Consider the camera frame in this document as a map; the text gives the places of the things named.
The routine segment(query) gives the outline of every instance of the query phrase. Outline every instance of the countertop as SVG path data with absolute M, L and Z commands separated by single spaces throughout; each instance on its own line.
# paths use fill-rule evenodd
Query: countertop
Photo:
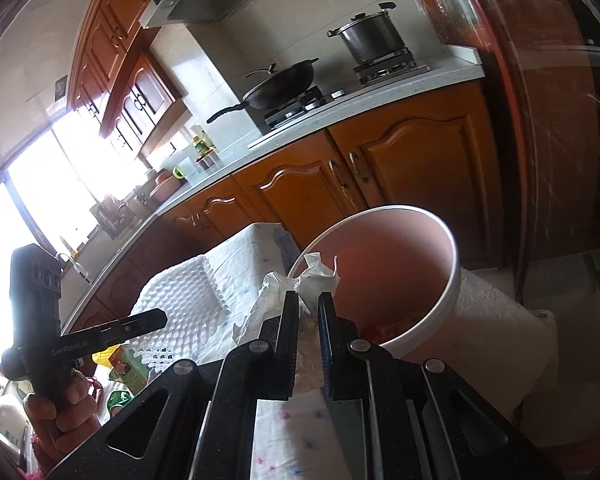
M 201 170 L 196 176 L 190 178 L 189 182 L 169 197 L 149 218 L 136 225 L 128 239 L 124 241 L 122 248 L 102 269 L 82 297 L 74 312 L 69 316 L 62 332 L 67 332 L 71 328 L 108 274 L 148 227 L 159 216 L 205 189 L 205 187 L 286 144 L 337 122 L 405 97 L 484 77 L 480 59 L 477 57 L 475 49 L 448 46 L 447 51 L 447 54 L 419 60 L 429 65 L 431 68 L 429 72 L 406 79 L 397 78 L 380 88 L 372 89 L 363 94 L 344 96 L 334 102 L 333 105 L 324 107 L 324 110 L 321 108 L 316 110 L 308 118 L 284 128 L 275 136 L 267 138 L 250 149 L 249 144 L 262 137 L 258 130 L 254 130 L 223 152 L 218 153 L 215 164 L 209 167 L 208 170 Z

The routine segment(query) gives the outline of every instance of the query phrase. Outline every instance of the metal screw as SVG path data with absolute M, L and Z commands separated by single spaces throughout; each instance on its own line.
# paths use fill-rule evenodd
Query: metal screw
M 193 363 L 186 359 L 181 359 L 173 365 L 173 371 L 178 375 L 187 375 L 193 371 Z
M 351 343 L 349 343 L 349 347 L 354 352 L 366 352 L 371 348 L 371 343 L 366 339 L 354 339 Z
M 445 371 L 445 364 L 440 359 L 429 359 L 424 363 L 424 367 L 434 374 L 440 374 Z
M 249 343 L 249 350 L 254 354 L 262 354 L 269 349 L 269 343 L 263 341 L 262 339 L 256 339 L 255 341 L 251 341 Z

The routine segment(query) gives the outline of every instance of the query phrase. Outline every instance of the pot handle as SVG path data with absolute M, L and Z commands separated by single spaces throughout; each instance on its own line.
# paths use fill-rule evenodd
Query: pot handle
M 254 70 L 253 72 L 249 72 L 246 76 L 244 76 L 244 78 L 247 79 L 249 76 L 251 76 L 253 74 L 257 74 L 258 72 L 266 72 L 267 74 L 273 74 L 275 71 L 276 71 L 276 64 L 271 63 L 269 65 L 269 68 L 259 68 L 257 70 Z
M 213 121 L 215 121 L 218 117 L 227 114 L 229 112 L 237 112 L 239 110 L 244 110 L 246 107 L 248 106 L 246 101 L 243 101 L 235 106 L 229 106 L 228 108 L 223 108 L 222 110 L 220 110 L 219 112 L 216 112 L 215 114 L 213 114 L 211 117 L 209 117 L 206 120 L 206 124 L 212 123 Z

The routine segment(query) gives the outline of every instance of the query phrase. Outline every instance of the wok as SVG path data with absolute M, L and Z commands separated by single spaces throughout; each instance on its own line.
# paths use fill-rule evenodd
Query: wok
M 314 82 L 314 63 L 315 59 L 305 59 L 295 65 L 276 72 L 276 64 L 269 68 L 263 68 L 247 74 L 249 77 L 258 72 L 267 72 L 270 74 L 268 79 L 249 90 L 242 98 L 242 102 L 235 106 L 223 108 L 206 120 L 207 123 L 215 121 L 218 117 L 229 112 L 244 110 L 247 106 L 257 108 L 258 110 L 273 110 L 291 101 L 305 92 L 311 83 Z

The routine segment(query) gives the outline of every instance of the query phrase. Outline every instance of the human hand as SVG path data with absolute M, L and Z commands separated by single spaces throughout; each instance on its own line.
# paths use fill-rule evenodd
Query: human hand
M 24 411 L 38 436 L 40 446 L 55 462 L 62 460 L 100 428 L 95 416 L 98 405 L 88 393 L 87 379 L 75 371 L 65 391 L 68 405 L 62 412 L 56 413 L 54 404 L 45 397 L 29 394 L 24 399 Z M 64 433 L 56 439 L 51 437 L 46 426 L 52 420 L 58 430 Z

